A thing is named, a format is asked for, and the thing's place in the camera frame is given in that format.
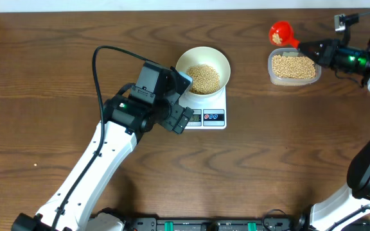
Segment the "red measuring scoop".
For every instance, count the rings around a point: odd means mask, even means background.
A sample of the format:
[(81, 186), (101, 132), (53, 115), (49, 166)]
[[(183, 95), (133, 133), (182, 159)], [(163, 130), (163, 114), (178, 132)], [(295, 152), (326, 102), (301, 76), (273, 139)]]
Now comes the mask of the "red measuring scoop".
[[(281, 45), (277, 45), (272, 41), (272, 34), (278, 33), (279, 36), (283, 39)], [(277, 21), (275, 22), (269, 30), (269, 41), (272, 45), (275, 46), (290, 46), (297, 49), (300, 41), (294, 38), (294, 30), (288, 21)]]

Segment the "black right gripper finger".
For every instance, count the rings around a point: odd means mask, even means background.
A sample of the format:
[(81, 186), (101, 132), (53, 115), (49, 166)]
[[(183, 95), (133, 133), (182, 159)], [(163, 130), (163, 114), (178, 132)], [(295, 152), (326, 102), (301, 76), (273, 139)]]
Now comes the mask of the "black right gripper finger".
[(300, 42), (297, 49), (300, 52), (320, 52), (327, 44), (330, 43), (329, 39), (310, 41), (310, 42)]
[(319, 66), (324, 66), (323, 62), (323, 54), (324, 49), (318, 48), (318, 47), (303, 47), (300, 49), (300, 52), (304, 56), (307, 56), (309, 59), (311, 59), (313, 62), (315, 62)]

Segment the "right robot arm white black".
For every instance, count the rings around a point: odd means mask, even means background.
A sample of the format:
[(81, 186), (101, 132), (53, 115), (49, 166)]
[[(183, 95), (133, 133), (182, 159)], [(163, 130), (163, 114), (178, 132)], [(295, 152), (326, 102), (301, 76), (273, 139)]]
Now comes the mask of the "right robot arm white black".
[[(370, 38), (366, 49), (348, 45), (351, 21), (344, 20), (344, 37), (301, 42), (298, 51), (321, 67), (362, 77), (370, 93)], [(312, 205), (299, 220), (298, 230), (342, 230), (370, 213), (370, 140), (351, 161), (346, 183), (327, 199)]]

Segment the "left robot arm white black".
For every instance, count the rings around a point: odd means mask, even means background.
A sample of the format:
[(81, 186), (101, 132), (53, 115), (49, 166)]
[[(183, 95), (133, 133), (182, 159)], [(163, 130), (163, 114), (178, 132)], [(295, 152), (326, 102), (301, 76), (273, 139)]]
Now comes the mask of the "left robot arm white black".
[(123, 230), (125, 222), (94, 206), (123, 160), (155, 124), (181, 134), (192, 109), (179, 105), (191, 77), (174, 67), (145, 62), (135, 83), (127, 83), (103, 107), (90, 144), (58, 191), (33, 217), (19, 214), (12, 230)]

